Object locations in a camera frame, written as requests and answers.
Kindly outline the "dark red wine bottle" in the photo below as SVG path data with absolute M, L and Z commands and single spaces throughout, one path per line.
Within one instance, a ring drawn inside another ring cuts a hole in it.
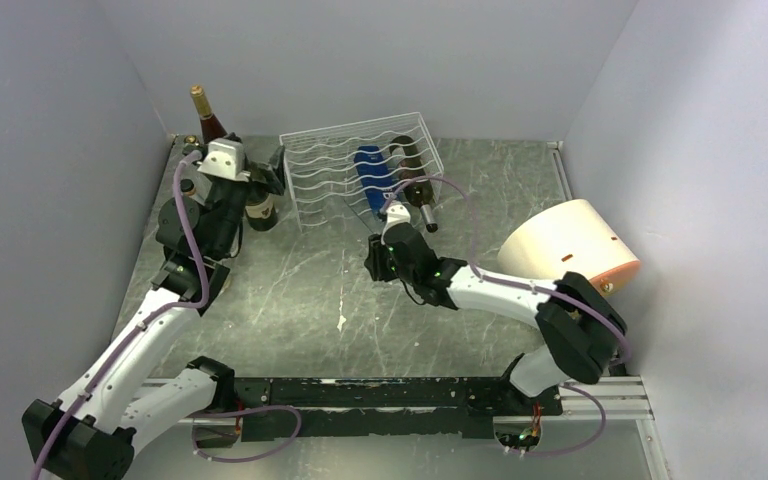
M 228 135 L 226 128 L 216 117 L 210 101 L 202 85 L 192 85 L 190 97 L 199 116 L 202 139 L 208 144 Z

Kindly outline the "dark green wine bottle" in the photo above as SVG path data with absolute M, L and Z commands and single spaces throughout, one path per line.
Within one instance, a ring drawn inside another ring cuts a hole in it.
M 260 184 L 252 183 L 246 199 L 245 218 L 256 231 L 269 231 L 278 223 L 274 195 Z

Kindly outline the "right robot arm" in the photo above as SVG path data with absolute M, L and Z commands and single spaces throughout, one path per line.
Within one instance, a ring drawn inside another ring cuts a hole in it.
M 419 305 L 489 312 L 536 329 L 542 346 L 515 360 L 499 389 L 502 406 L 513 414 L 568 380 L 597 384 L 628 350 L 626 323 L 579 273 L 537 280 L 484 270 L 437 255 L 408 224 L 370 235 L 364 266 L 374 281 L 401 282 Z

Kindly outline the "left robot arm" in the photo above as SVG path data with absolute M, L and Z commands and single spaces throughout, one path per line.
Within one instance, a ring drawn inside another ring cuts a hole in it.
M 22 415 L 33 478 L 120 479 L 149 443 L 186 418 L 229 418 L 241 430 L 250 409 L 234 371 L 218 361 L 200 357 L 158 390 L 137 392 L 221 293 L 229 276 L 224 260 L 242 245 L 251 195 L 284 193 L 284 156 L 278 147 L 268 161 L 253 162 L 239 140 L 225 137 L 179 161 L 157 221 L 164 261 L 137 312 L 56 400 L 34 401 Z

